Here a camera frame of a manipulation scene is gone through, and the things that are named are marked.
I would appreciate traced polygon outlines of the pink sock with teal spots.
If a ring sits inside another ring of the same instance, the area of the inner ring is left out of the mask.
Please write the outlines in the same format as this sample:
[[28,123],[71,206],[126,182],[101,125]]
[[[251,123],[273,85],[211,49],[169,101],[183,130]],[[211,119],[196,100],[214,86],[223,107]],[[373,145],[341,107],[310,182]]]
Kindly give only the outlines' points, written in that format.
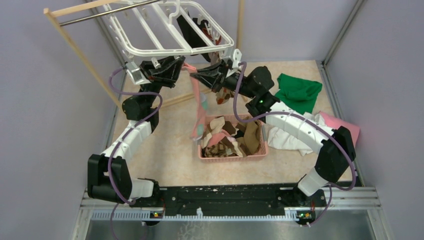
[[182,70],[187,71],[190,75],[192,93],[196,101],[196,119],[190,138],[193,141],[197,141],[202,138],[205,131],[208,101],[205,93],[200,90],[200,82],[191,76],[191,74],[197,73],[197,69],[188,63],[184,63]]

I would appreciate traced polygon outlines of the white plastic clip hanger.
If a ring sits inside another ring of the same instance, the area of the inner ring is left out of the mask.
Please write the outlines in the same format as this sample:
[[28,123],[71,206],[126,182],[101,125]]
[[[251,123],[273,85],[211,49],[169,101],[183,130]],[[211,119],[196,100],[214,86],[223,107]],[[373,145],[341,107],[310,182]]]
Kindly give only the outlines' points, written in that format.
[[[232,52],[235,41],[206,9],[193,0],[116,0],[101,5],[127,58],[160,58]],[[206,43],[192,48],[177,17],[182,15]]]

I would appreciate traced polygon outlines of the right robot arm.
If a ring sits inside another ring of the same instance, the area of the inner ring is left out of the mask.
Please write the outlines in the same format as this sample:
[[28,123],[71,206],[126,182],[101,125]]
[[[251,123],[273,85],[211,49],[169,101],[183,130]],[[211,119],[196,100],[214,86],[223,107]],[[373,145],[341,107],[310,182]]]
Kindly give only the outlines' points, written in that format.
[[314,193],[324,186],[342,191],[352,190],[357,182],[356,157],[349,129],[334,129],[312,121],[288,107],[270,89],[274,86],[266,66],[259,66],[245,75],[247,63],[231,68],[225,61],[197,69],[190,76],[213,92],[226,88],[234,92],[233,114],[243,123],[256,120],[277,127],[306,144],[318,158],[314,167],[303,176],[293,192],[299,206],[307,206]]

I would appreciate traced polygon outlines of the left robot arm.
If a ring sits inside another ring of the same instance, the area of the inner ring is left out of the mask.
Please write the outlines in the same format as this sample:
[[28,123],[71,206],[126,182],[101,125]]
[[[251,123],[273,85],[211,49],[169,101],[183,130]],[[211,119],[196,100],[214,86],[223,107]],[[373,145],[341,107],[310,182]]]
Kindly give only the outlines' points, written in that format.
[[138,147],[151,135],[159,124],[159,109],[153,107],[155,100],[163,104],[162,88],[173,88],[185,63],[184,56],[168,56],[156,61],[143,61],[140,65],[128,62],[125,70],[134,71],[146,78],[137,92],[124,92],[114,87],[116,70],[109,77],[109,87],[128,98],[122,103],[122,110],[128,125],[120,136],[101,154],[92,154],[87,162],[87,194],[118,204],[135,204],[140,199],[149,207],[160,202],[158,183],[153,179],[132,178],[127,162],[132,159]]

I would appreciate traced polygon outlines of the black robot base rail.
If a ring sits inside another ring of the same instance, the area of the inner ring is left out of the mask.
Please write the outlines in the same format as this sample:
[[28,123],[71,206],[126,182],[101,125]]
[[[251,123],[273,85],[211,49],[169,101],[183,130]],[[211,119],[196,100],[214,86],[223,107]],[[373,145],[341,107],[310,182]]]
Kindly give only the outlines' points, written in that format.
[[115,204],[85,194],[81,208],[95,220],[140,220],[148,223],[235,221],[293,222],[308,226],[330,211],[379,209],[372,187],[349,191],[324,187],[310,197],[295,197],[284,184],[208,185],[162,187],[154,197],[136,204]]

